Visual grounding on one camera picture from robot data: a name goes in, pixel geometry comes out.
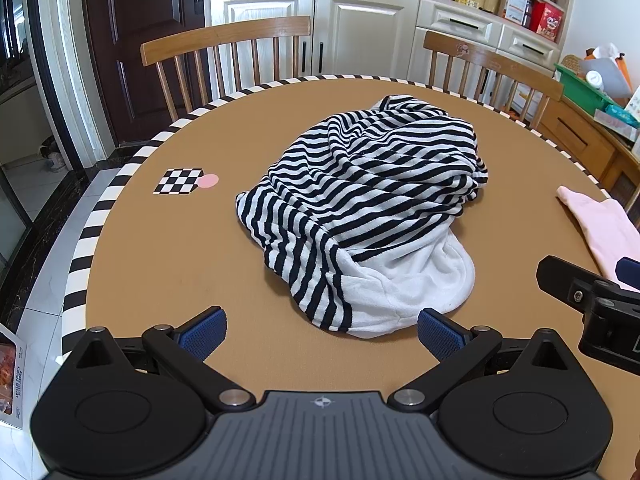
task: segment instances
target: dark wooden door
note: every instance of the dark wooden door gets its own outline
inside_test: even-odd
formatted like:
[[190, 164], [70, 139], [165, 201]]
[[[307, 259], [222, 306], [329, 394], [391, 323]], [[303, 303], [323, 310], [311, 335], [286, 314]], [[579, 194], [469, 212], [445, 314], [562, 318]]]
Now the dark wooden door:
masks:
[[[204, 27], [203, 0], [84, 0], [84, 12], [98, 89], [116, 145], [151, 139], [171, 119], [156, 68], [142, 66], [140, 44]], [[187, 76], [197, 106], [200, 98], [193, 91], [196, 76], [189, 58]], [[169, 60], [164, 65], [178, 114], [184, 115], [174, 64]]]

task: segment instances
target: pink circle sticker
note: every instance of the pink circle sticker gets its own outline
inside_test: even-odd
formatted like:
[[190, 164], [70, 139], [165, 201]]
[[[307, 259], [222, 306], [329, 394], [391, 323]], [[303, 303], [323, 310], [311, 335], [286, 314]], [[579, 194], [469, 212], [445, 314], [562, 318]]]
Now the pink circle sticker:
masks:
[[214, 173], [207, 173], [206, 175], [199, 176], [196, 179], [198, 187], [213, 187], [218, 183], [218, 176]]

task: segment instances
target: cardboard box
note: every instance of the cardboard box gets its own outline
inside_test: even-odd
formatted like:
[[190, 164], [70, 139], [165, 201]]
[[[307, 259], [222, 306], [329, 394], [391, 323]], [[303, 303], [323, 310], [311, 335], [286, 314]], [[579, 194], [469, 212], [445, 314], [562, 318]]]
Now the cardboard box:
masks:
[[473, 7], [474, 9], [478, 8], [478, 2], [475, 2], [473, 0], [454, 0], [454, 1], [458, 2], [459, 4], [466, 5], [467, 7]]
[[529, 28], [536, 34], [555, 41], [560, 31], [563, 17], [564, 12], [562, 10], [546, 2], [536, 2], [531, 13], [531, 25]]
[[522, 25], [528, 1], [529, 0], [507, 0], [504, 7], [504, 18], [510, 22]]
[[22, 428], [22, 382], [27, 347], [0, 324], [0, 421]]

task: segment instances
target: red box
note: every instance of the red box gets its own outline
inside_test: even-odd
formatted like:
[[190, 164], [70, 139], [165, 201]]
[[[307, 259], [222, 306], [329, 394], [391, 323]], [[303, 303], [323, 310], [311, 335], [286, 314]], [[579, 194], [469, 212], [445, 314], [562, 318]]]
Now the red box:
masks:
[[564, 12], [546, 2], [536, 2], [531, 13], [531, 25], [529, 28], [536, 34], [555, 41], [560, 31], [560, 23]]

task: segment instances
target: pink cloth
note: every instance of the pink cloth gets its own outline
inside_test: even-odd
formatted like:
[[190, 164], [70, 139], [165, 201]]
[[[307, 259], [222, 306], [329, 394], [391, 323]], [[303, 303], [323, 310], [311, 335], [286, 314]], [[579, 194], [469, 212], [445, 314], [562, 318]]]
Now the pink cloth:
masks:
[[616, 264], [621, 258], [640, 261], [640, 233], [622, 206], [612, 198], [596, 202], [564, 186], [556, 195], [576, 217], [602, 275], [622, 288], [636, 290], [616, 277]]

